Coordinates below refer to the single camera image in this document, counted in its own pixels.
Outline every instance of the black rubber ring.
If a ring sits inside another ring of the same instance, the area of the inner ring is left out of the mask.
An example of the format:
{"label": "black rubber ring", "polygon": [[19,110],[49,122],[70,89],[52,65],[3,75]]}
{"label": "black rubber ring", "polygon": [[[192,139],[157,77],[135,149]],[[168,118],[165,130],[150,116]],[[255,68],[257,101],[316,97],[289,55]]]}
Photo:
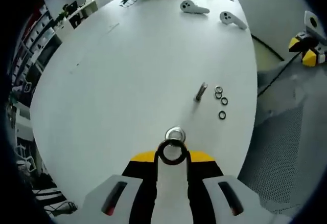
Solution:
{"label": "black rubber ring", "polygon": [[[179,158],[175,159],[175,160],[169,160],[168,158],[166,158],[165,154],[164,154],[164,149],[166,146],[168,145],[173,145],[176,147],[179,147],[181,149],[181,154],[179,156]],[[188,154],[188,150],[186,149],[184,143],[182,143],[180,140],[177,139],[168,139],[163,141],[157,150],[158,156],[161,158],[161,160],[168,165],[177,165],[180,164],[181,162],[183,162]]]}
{"label": "black rubber ring", "polygon": [[223,95],[221,93],[218,93],[218,92],[215,93],[215,97],[216,97],[217,100],[219,100],[222,96]]}
{"label": "black rubber ring", "polygon": [[224,120],[226,118],[226,112],[224,112],[223,110],[221,110],[219,113],[218,113],[218,117],[221,119],[221,120]]}
{"label": "black rubber ring", "polygon": [[216,91],[216,93],[223,93],[223,88],[221,87],[221,86],[216,86],[215,87],[215,91]]}
{"label": "black rubber ring", "polygon": [[221,104],[222,104],[222,105],[227,105],[227,104],[228,104],[228,100],[227,100],[226,97],[222,97],[220,100],[221,100]]}

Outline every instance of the metal bolt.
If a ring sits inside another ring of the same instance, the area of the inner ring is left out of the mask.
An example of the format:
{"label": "metal bolt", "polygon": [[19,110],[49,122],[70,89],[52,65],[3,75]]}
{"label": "metal bolt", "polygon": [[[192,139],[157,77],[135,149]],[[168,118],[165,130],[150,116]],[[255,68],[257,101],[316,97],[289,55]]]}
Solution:
{"label": "metal bolt", "polygon": [[194,101],[196,101],[196,102],[200,102],[201,101],[201,97],[202,97],[202,95],[203,95],[203,93],[204,93],[204,91],[206,90],[207,87],[208,87],[208,85],[204,82],[201,85],[198,93],[196,94],[196,96],[194,98]]}

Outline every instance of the white table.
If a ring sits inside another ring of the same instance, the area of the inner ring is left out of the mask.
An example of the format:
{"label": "white table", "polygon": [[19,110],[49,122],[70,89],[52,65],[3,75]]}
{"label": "white table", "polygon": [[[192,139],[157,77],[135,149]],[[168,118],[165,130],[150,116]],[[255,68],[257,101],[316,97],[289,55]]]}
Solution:
{"label": "white table", "polygon": [[[250,31],[219,21],[238,1],[195,0],[208,15],[185,14],[183,0],[114,0],[62,43],[31,104],[34,137],[63,194],[76,204],[137,153],[155,150],[179,125],[189,150],[212,155],[238,176],[256,109],[256,63]],[[201,83],[208,88],[197,105]],[[224,88],[226,107],[214,98]],[[226,111],[225,120],[218,112]]]}
{"label": "white table", "polygon": [[75,16],[76,14],[82,12],[83,10],[86,10],[87,7],[90,7],[92,4],[95,5],[95,7],[97,7],[97,0],[87,0],[85,2],[85,4],[81,7],[79,7],[74,13],[72,13],[67,20],[71,19],[73,16]]}
{"label": "white table", "polygon": [[61,41],[65,41],[66,37],[72,33],[74,30],[72,24],[66,19],[63,20],[61,25],[57,25],[55,28],[56,35]]}

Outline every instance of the white controller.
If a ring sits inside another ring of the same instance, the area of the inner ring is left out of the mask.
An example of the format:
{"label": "white controller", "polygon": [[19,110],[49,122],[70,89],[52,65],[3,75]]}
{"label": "white controller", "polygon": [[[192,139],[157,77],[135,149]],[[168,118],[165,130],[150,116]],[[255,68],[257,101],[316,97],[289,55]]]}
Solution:
{"label": "white controller", "polygon": [[237,18],[235,15],[233,15],[232,13],[230,13],[228,11],[221,12],[220,20],[225,25],[229,25],[231,23],[234,23],[235,25],[240,27],[242,30],[247,29],[247,25],[242,20],[240,20],[239,18]]}
{"label": "white controller", "polygon": [[210,13],[208,8],[201,8],[194,4],[191,0],[186,0],[180,4],[180,8],[184,13]]}

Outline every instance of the yellow and black stripe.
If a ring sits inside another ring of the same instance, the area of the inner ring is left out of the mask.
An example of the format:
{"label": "yellow and black stripe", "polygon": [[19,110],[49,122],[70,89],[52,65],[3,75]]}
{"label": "yellow and black stripe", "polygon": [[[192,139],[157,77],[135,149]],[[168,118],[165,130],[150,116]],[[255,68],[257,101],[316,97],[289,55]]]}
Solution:
{"label": "yellow and black stripe", "polygon": [[[134,200],[129,223],[150,224],[157,196],[158,151],[148,151],[133,157],[124,170],[124,176],[143,179]],[[222,176],[213,157],[201,151],[186,151],[188,198],[194,224],[216,223],[215,214],[203,179]]]}
{"label": "yellow and black stripe", "polygon": [[326,62],[326,49],[325,46],[319,44],[315,48],[310,48],[305,54],[303,54],[302,63],[305,66],[314,67],[318,64]]}
{"label": "yellow and black stripe", "polygon": [[310,48],[314,48],[319,44],[319,41],[312,37],[307,32],[300,32],[293,37],[288,46],[289,52],[299,53],[306,52]]}

